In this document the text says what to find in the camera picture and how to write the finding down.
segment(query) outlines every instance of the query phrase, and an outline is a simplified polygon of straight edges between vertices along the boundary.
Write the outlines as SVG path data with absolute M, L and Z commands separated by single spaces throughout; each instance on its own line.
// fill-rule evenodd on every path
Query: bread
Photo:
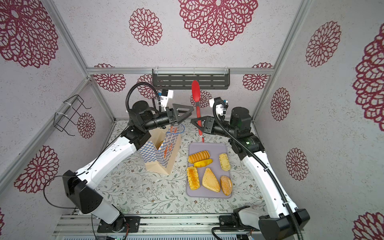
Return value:
M 203 186 L 211 191 L 220 192 L 220 184 L 209 167 L 206 168 L 203 176 Z
M 229 164 L 228 155 L 226 153 L 222 153 L 218 156 L 220 159 L 221 169 L 224 171 L 229 171 L 231 169 L 231 165 Z
M 220 177 L 220 183 L 221 183 L 221 188 L 223 189 L 223 193 L 226 196 L 229 196 L 232 193 L 232 181 L 231 181 L 231 179 L 227 176 L 221 176 Z
M 196 190 L 200 188 L 199 174 L 197 173 L 197 168 L 188 167 L 187 168 L 187 177 L 189 182 L 189 187 L 191 190 Z
M 206 160 L 202 160 L 202 161 L 198 161 L 198 162 L 195 162 L 193 164 L 194 167 L 206 167 L 208 166 L 209 164 L 211 164 L 213 162 L 212 159 L 208 158 Z
M 193 164 L 195 162 L 208 159 L 209 157 L 210 157 L 209 156 L 209 152 L 207 150 L 204 150 L 204 151 L 197 152 L 197 153 L 194 153 L 192 155 L 189 155 L 188 156 L 188 162 Z

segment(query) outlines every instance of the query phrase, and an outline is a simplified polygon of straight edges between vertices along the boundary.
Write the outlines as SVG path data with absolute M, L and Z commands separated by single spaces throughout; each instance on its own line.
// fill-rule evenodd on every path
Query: red floral pattern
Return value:
M 129 28 L 133 37 L 141 44 L 153 46 L 163 35 L 161 23 L 156 15 L 148 9 L 137 9 L 131 15 Z
M 169 128 L 169 132 L 170 133 L 177 133 L 177 127 L 174 127 L 174 126 L 171 126 L 170 128 Z
M 138 83 L 146 82 L 152 85 L 152 75 L 151 74 L 145 74 L 139 77 L 137 80 Z M 157 98 L 153 90 L 148 86 L 138 86 L 137 89 L 139 90 L 140 94 L 148 99 Z
M 90 138 L 95 133 L 95 119 L 89 113 L 83 113 L 77 121 L 77 130 L 83 138 Z
M 377 122 L 384 131 L 384 24 L 375 40 L 364 48 L 362 61 L 355 70 L 355 102 L 364 109 L 364 117 Z
M 1 236 L 1 230 L 3 229 L 4 225 L 5 225 L 4 214 L 1 212 L 1 208 L 0 208 L 0 236 Z
M 353 223 L 354 240 L 384 239 L 384 216 L 381 213 L 366 212 L 364 215 L 359 215 Z
M 317 29 L 308 43 L 307 62 L 312 67 L 320 66 L 328 61 L 336 51 L 340 42 L 340 25 L 330 21 Z
M 209 99 L 212 99 L 212 95 L 208 91 L 201 90 L 200 96 L 201 96 L 200 97 L 200 108 L 205 108 L 205 107 L 209 106 Z M 192 95 L 190 97 L 190 101 L 191 101 L 192 106 L 195 107 L 196 102 L 195 102 L 195 100 L 193 100 Z
M 290 95 L 285 88 L 279 88 L 273 94 L 271 101 L 271 113 L 276 121 L 283 120 L 291 107 Z
M 292 148 L 285 160 L 289 174 L 296 180 L 304 180 L 308 174 L 308 161 L 304 153 L 297 148 Z
M 272 68 L 270 63 L 259 63 L 253 66 L 253 68 Z M 243 86 L 251 91 L 257 91 L 264 88 L 269 75 L 267 74 L 246 74 L 243 76 Z
M 257 0 L 179 0 L 184 28 L 200 43 L 223 45 L 252 21 Z
M 114 68 L 113 66 L 101 63 L 96 68 Z M 125 78 L 123 74 L 94 74 L 95 81 L 98 85 L 110 92 L 120 92 L 125 88 Z
M 38 0 L 0 1 L 0 52 L 5 60 L 23 67 L 49 65 L 54 59 L 58 35 Z
M 58 168 L 59 159 L 55 151 L 49 146 L 42 146 L 13 185 L 21 192 L 37 193 L 43 190 L 49 179 L 56 176 Z
M 168 153 L 172 152 L 173 150 L 173 143 L 170 143 L 168 146 Z

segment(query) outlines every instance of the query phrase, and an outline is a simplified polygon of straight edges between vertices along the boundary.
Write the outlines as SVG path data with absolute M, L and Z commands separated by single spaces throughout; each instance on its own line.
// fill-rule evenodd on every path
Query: cable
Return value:
M 105 148 L 104 148 L 104 150 L 103 151 L 101 151 L 101 153 L 98 155 L 98 157 L 95 159 L 95 161 L 93 161 L 93 163 L 89 166 L 89 168 L 87 168 L 87 170 L 89 170 L 94 164 L 95 164 L 95 162 L 97 161 L 97 159 L 99 159 L 99 157 L 103 154 L 103 152 L 117 139 L 117 138 L 119 138 L 120 137 L 120 135 L 118 135 L 112 142 L 110 142 Z
M 217 114 L 216 114 L 216 105 L 218 104 L 219 101 L 215 101 L 214 102 L 214 105 L 213 105 L 213 114 L 214 114 L 214 118 L 215 120 L 217 121 L 217 124 L 221 127 L 221 129 L 223 129 L 223 131 L 229 136 L 231 137 L 239 146 L 241 146 L 249 155 L 251 155 L 251 157 L 253 157 L 254 159 L 256 159 L 256 161 L 264 168 L 264 170 L 268 173 L 268 175 L 271 177 L 273 183 L 275 184 L 277 190 L 279 191 L 279 194 L 284 202 L 284 205 L 285 207 L 287 208 L 288 210 L 288 213 L 289 213 L 289 216 L 291 217 L 291 220 L 292 220 L 292 223 L 293 223 L 293 227 L 295 229 L 295 232 L 297 233 L 297 238 L 298 240 L 303 240 L 303 235 L 301 233 L 301 230 L 300 230 L 300 227 L 299 227 L 299 223 L 297 222 L 297 219 L 295 217 L 295 215 L 293 214 L 293 211 L 291 209 L 291 207 L 289 206 L 289 204 L 287 203 L 287 199 L 285 197 L 285 194 L 283 192 L 283 190 L 281 189 L 281 186 L 279 184 L 279 182 L 276 180 L 274 174 L 271 172 L 271 170 L 267 167 L 267 165 L 261 161 L 260 158 L 258 158 L 251 150 L 249 150 L 244 144 L 242 144 L 237 138 L 235 138 L 232 134 L 230 134 L 223 126 L 223 124 L 221 123 L 221 121 L 218 119 L 217 117 Z
M 152 98 L 152 104 L 153 104 L 153 108 L 156 109 L 156 104 L 155 104 L 155 99 Z
M 120 137 L 120 135 L 118 135 L 112 142 L 110 142 L 105 148 L 104 148 L 104 150 L 103 151 L 101 151 L 101 153 L 97 156 L 97 158 L 93 161 L 93 163 L 91 164 L 91 166 L 89 167 L 89 168 L 87 168 L 87 170 L 88 169 L 90 169 L 92 166 L 93 166 L 93 164 L 99 159 L 99 157 L 103 154 L 103 152 L 118 138 L 118 137 Z M 69 177 L 69 178 L 71 178 L 71 177 L 77 177 L 77 176 L 80 176 L 81 174 L 83 174 L 83 173 L 85 173 L 86 171 L 84 171 L 84 172 L 82 172 L 82 173 L 80 173 L 80 174 L 77 174 L 77 175 L 75 175 L 75 176 L 63 176 L 63 175 L 59 175 L 59 176 L 54 176 L 54 177 L 52 177 L 52 178 L 50 178 L 48 181 L 46 181 L 45 182 L 45 184 L 44 184 L 44 187 L 43 187 L 43 195 L 44 195 L 44 198 L 45 198 L 45 200 L 47 201 L 47 203 L 48 204 L 50 204 L 51 206 L 54 206 L 54 207 L 57 207 L 57 208 L 60 208 L 60 209 L 76 209 L 77 207 L 61 207 L 61 206 L 57 206 L 57 205 L 55 205 L 55 204 L 53 204 L 53 203 L 51 203 L 48 199 L 47 199 L 47 197 L 46 197 L 46 195 L 45 195 L 45 187 L 48 185 L 48 183 L 49 182 L 51 182 L 53 179 L 55 179 L 55 178 L 57 178 L 57 177 Z
M 76 207 L 60 207 L 60 206 L 57 206 L 55 204 L 52 204 L 50 201 L 48 201 L 46 195 L 45 195 L 45 187 L 47 186 L 47 183 L 49 183 L 50 181 L 52 181 L 53 179 L 57 178 L 57 177 L 65 177 L 63 175 L 59 175 L 59 176 L 54 176 L 52 177 L 50 180 L 48 180 L 45 184 L 44 184 L 44 187 L 43 187 L 43 195 L 44 195 L 44 198 L 45 200 L 47 201 L 47 203 L 49 203 L 50 205 L 54 206 L 54 207 L 58 207 L 60 209 L 76 209 Z
M 95 236 L 95 240 L 97 240 L 97 237 L 96 237 L 96 234 L 95 234 L 95 229 L 93 228 L 93 214 L 91 214 L 91 225 L 92 225 L 92 232 L 93 232 L 93 235 Z
M 160 96 L 159 94 L 157 93 L 156 89 L 154 88 L 154 86 L 152 86 L 151 84 L 149 83 L 146 83 L 146 82 L 140 82 L 140 83 L 136 83 L 135 85 L 133 85 L 131 87 L 131 89 L 128 91 L 128 94 L 125 98 L 125 107 L 127 108 L 127 111 L 129 112 L 130 108 L 129 108 L 129 98 L 133 92 L 133 90 L 135 90 L 138 86 L 140 85 L 145 85 L 145 86 L 148 86 L 150 89 L 153 90 L 153 92 L 155 93 L 156 97 L 157 97 L 157 103 L 159 105 L 159 112 L 161 112 L 161 102 L 160 102 Z
M 225 108 L 226 104 L 225 104 L 224 100 L 222 100 L 222 99 L 217 99 L 216 102 L 217 102 L 217 104 L 222 104 L 222 105 L 223 105 L 223 108 L 226 109 L 226 108 Z M 221 122 L 224 122 L 224 119 L 223 119 L 220 115 L 218 115 L 217 117 L 219 118 L 219 120 L 220 120 Z
M 213 227 L 211 229 L 212 235 L 217 239 L 217 240 L 222 240 L 215 234 L 215 230 L 243 230 L 243 229 L 255 229 L 252 226 L 244 226 L 244 227 Z
M 130 226 L 129 226 L 129 224 L 125 224 L 125 225 L 127 225 L 127 233 L 125 234 L 125 237 L 124 237 L 124 239 L 123 240 L 126 240 L 127 239 L 127 236 L 128 236 L 128 231 L 129 231 L 129 229 L 130 229 Z

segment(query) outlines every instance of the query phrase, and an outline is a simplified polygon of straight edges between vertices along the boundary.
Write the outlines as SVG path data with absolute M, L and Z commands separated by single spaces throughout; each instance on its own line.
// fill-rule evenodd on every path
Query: wall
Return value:
M 74 115 L 73 121 L 82 124 L 81 127 L 69 123 L 65 128 L 75 136 L 55 130 L 0 196 L 0 211 L 5 223 L 0 225 L 1 238 L 23 239 L 28 236 L 30 239 L 49 239 L 60 216 L 72 212 L 71 209 L 50 206 L 44 199 L 42 188 L 47 179 L 62 175 L 67 170 L 76 171 L 97 157 L 111 126 L 90 85 L 80 96 L 84 105 L 91 109 L 81 106 L 78 112 L 82 116 Z M 73 110 L 68 111 L 69 116 L 73 113 Z M 65 196 L 61 178 L 56 178 L 47 186 L 46 195 L 58 206 L 74 206 Z
M 0 174 L 4 174 L 84 76 L 39 1 L 20 5 L 1 1 L 0 15 Z M 94 123 L 87 115 L 80 119 L 79 131 L 69 124 L 66 129 L 74 137 L 55 130 L 35 158 L 25 163 L 0 196 L 1 239 L 48 239 L 60 215 L 70 213 L 48 205 L 42 186 L 51 176 L 77 170 L 96 157 L 110 127 L 91 87 L 80 95 L 92 107 L 80 108 L 80 114 L 90 113 Z M 58 179 L 47 188 L 47 196 L 57 205 L 73 206 Z
M 272 67 L 301 1 L 197 2 L 55 1 L 91 67 Z M 152 81 L 144 74 L 105 74 L 95 79 L 114 115 L 124 119 L 128 90 L 138 80 Z M 229 100 L 230 108 L 243 106 L 252 113 L 266 79 L 231 75 L 228 90 L 203 93 L 204 106 L 208 98 L 221 96 Z M 138 93 L 134 91 L 131 105 L 135 99 L 153 97 L 149 89 L 141 91 L 147 98 Z M 190 105 L 190 97 L 191 91 L 175 91 L 169 106 Z M 211 109 L 202 108 L 202 115 L 207 114 Z
M 0 30 L 3 174 L 84 77 L 40 2 L 26 1 L 24 7 L 1 2 L 0 6 L 1 24 L 9 28 Z M 28 11 L 41 20 L 31 22 Z
M 314 2 L 256 122 L 311 239 L 384 236 L 383 10 Z

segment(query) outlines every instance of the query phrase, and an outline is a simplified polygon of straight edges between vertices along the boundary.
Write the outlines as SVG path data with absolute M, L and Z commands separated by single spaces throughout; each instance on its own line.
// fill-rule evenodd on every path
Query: zip tie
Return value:
M 64 113 L 56 113 L 56 114 L 61 114 L 61 115 L 64 115 L 64 116 L 68 117 L 68 115 L 64 114 Z

